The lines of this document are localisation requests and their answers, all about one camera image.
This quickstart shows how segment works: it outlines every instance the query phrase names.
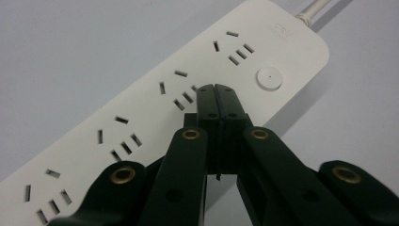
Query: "white power strip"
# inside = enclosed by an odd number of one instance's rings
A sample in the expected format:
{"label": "white power strip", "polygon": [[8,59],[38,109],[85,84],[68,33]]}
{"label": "white power strip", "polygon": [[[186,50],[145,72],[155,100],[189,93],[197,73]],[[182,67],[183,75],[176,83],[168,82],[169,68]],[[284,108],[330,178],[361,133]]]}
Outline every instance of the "white power strip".
{"label": "white power strip", "polygon": [[256,125],[276,115],[327,64],[324,41],[267,1],[209,27],[0,184],[1,225],[45,225],[80,205],[115,161],[163,156],[195,89],[233,88]]}

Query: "metal ring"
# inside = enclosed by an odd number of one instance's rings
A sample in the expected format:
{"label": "metal ring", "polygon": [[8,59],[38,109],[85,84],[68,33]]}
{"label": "metal ring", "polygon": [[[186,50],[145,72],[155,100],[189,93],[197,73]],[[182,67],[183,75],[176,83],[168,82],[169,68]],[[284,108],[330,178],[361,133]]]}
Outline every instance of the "metal ring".
{"label": "metal ring", "polygon": [[[118,173],[123,172],[123,171],[126,171],[126,172],[128,172],[129,174],[128,174],[127,176],[124,176],[124,177],[119,177],[119,176],[118,176]],[[123,184],[126,184],[126,183],[132,181],[133,178],[135,178],[135,176],[136,176],[136,171],[135,171],[135,169],[133,169],[133,168],[131,168],[131,167],[122,167],[122,168],[119,168],[119,169],[115,170],[115,171],[112,173],[112,175],[111,175],[111,181],[112,181],[112,183],[114,183],[114,184],[123,185]]]}
{"label": "metal ring", "polygon": [[[348,172],[351,174],[350,177],[343,175],[342,172]],[[332,173],[340,180],[345,181],[349,184],[358,184],[361,181],[361,176],[355,171],[351,170],[348,167],[337,166],[332,169]]]}
{"label": "metal ring", "polygon": [[183,132],[183,137],[186,139],[196,139],[200,137],[200,132],[194,129],[188,129]]}
{"label": "metal ring", "polygon": [[267,138],[269,137],[269,134],[267,134],[266,131],[261,130],[261,129],[252,130],[252,131],[250,132],[250,134],[251,134],[253,137],[258,138],[258,139],[267,139]]}

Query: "socket outlet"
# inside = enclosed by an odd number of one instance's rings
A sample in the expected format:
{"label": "socket outlet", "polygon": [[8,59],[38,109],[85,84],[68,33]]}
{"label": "socket outlet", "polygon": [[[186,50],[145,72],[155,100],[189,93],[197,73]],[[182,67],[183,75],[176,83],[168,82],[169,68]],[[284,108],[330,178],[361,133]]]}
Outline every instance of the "socket outlet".
{"label": "socket outlet", "polygon": [[[201,86],[233,88],[254,124],[264,125],[327,60],[324,41],[292,15],[268,1],[247,1],[3,181],[0,221],[46,225],[76,211],[107,166],[147,166],[163,156],[184,113],[196,111]],[[277,89],[260,86],[264,68],[279,72]]]}

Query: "socket hole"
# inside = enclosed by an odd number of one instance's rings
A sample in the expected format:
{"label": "socket hole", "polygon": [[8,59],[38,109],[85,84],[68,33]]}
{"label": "socket hole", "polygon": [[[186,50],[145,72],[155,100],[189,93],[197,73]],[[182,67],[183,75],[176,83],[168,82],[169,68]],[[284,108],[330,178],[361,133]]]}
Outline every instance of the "socket hole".
{"label": "socket hole", "polygon": [[137,136],[136,136],[135,134],[132,134],[132,135],[131,135],[131,138],[132,138],[132,140],[135,142],[135,144],[136,144],[138,147],[140,147],[141,144],[143,144],[143,143],[141,143],[141,141],[137,138]]}
{"label": "socket hole", "polygon": [[214,47],[215,51],[219,52],[219,44],[217,43],[217,41],[214,41]]}
{"label": "socket hole", "polygon": [[41,209],[36,213],[38,214],[38,217],[43,225],[46,225],[49,222]]}
{"label": "socket hole", "polygon": [[185,72],[182,72],[182,71],[175,71],[175,74],[176,75],[179,75],[179,76],[182,76],[182,77],[187,77],[188,76],[188,73],[185,73]]}
{"label": "socket hole", "polygon": [[178,100],[174,100],[173,103],[174,103],[177,107],[179,107],[179,109],[180,109],[181,111],[184,111],[184,106],[183,106]]}
{"label": "socket hole", "polygon": [[127,123],[129,122],[129,120],[126,120],[126,119],[121,118],[121,117],[119,117],[119,116],[116,116],[116,117],[115,117],[115,121],[119,121],[119,122],[121,122],[121,123],[123,123],[123,124],[127,124]]}
{"label": "socket hole", "polygon": [[30,187],[31,187],[31,185],[25,187],[25,196],[24,196],[25,202],[30,201]]}
{"label": "socket hole", "polygon": [[72,200],[71,200],[70,196],[68,195],[67,191],[65,191],[65,190],[61,191],[61,197],[62,197],[62,199],[64,199],[64,201],[67,205],[70,205],[72,203]]}
{"label": "socket hole", "polygon": [[247,44],[244,44],[244,48],[246,48],[251,54],[252,54],[253,52],[255,52],[255,50],[253,50],[252,47],[250,47],[250,46],[247,45]]}
{"label": "socket hole", "polygon": [[161,90],[161,94],[165,94],[165,84],[164,82],[159,83],[159,89]]}
{"label": "socket hole", "polygon": [[117,154],[117,152],[115,152],[115,150],[111,151],[112,156],[114,156],[115,160],[117,160],[118,162],[121,162],[122,159],[120,159],[120,156]]}
{"label": "socket hole", "polygon": [[231,62],[233,62],[236,66],[240,64],[240,62],[238,62],[234,57],[229,56],[229,60],[231,60]]}
{"label": "socket hole", "polygon": [[238,37],[238,33],[232,32],[232,31],[226,32],[226,35],[230,35],[230,36],[233,36],[233,37]]}
{"label": "socket hole", "polygon": [[99,141],[99,144],[103,143],[103,130],[98,130],[97,131],[97,139]]}
{"label": "socket hole", "polygon": [[49,204],[51,206],[51,208],[53,209],[54,213],[57,215],[59,214],[59,208],[56,205],[56,202],[54,202],[54,200],[49,201]]}
{"label": "socket hole", "polygon": [[61,176],[61,173],[56,172],[56,171],[52,171],[51,169],[48,169],[46,171],[46,174],[52,177],[56,177],[57,179],[59,178],[59,176]]}
{"label": "socket hole", "polygon": [[127,152],[127,154],[131,154],[132,150],[130,150],[129,146],[127,146],[127,144],[125,142],[122,142],[120,144],[120,146],[122,146],[122,148]]}
{"label": "socket hole", "polygon": [[242,59],[247,58],[247,56],[245,54],[243,54],[243,52],[241,52],[240,50],[235,51],[235,53],[237,53]]}
{"label": "socket hole", "polygon": [[187,93],[183,93],[183,97],[185,98],[185,100],[188,101],[188,103],[193,103],[193,99],[187,94]]}

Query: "gray surface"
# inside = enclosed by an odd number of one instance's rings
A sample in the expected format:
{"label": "gray surface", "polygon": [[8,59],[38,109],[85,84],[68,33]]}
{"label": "gray surface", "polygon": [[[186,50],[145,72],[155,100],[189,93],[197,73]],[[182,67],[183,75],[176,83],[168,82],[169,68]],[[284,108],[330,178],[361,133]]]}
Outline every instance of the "gray surface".
{"label": "gray surface", "polygon": [[[0,181],[240,2],[0,2]],[[311,1],[275,2],[297,14]],[[313,29],[329,63],[268,124],[311,168],[352,162],[396,194],[398,11],[363,0],[325,14]],[[249,225],[232,185],[210,187],[207,225]]]}

